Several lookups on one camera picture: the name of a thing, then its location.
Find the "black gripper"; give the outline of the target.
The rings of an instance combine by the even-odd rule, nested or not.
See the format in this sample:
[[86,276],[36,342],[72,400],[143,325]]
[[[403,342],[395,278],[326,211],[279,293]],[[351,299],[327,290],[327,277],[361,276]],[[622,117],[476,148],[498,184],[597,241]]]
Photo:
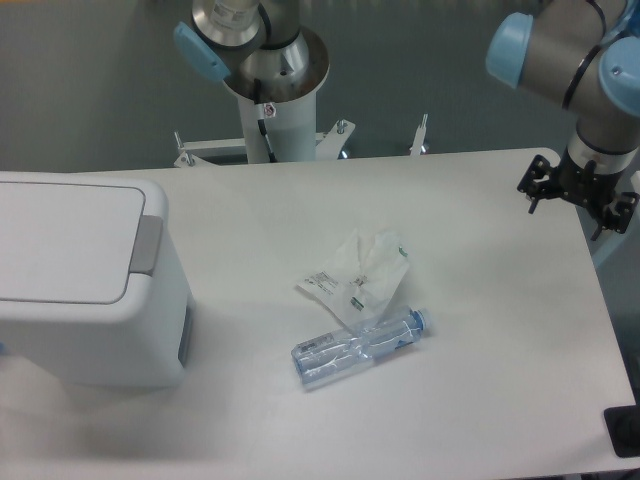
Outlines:
[[597,224],[590,240],[596,241],[604,231],[625,234],[639,205],[638,193],[616,190],[630,163],[630,152],[602,153],[586,145],[568,145],[558,169],[543,155],[535,155],[517,190],[530,201],[529,214],[541,200],[556,198],[588,207]]

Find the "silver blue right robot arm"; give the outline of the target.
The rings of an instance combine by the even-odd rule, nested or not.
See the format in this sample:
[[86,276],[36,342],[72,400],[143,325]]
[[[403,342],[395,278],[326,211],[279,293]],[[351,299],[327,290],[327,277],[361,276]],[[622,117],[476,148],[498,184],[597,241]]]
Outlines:
[[616,189],[639,151],[638,15],[636,1],[552,1],[538,17],[509,15],[485,59],[494,78],[576,115],[559,163],[536,155],[517,189],[533,205],[559,198],[585,209],[595,237],[625,233],[639,204]]

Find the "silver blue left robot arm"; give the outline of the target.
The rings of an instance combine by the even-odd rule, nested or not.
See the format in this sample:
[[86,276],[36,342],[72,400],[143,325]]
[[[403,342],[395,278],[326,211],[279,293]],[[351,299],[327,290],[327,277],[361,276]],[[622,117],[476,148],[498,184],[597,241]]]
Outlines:
[[236,98],[249,163],[340,159],[354,124],[316,131],[328,78],[323,40],[300,22],[298,1],[195,1],[174,43],[202,77]]

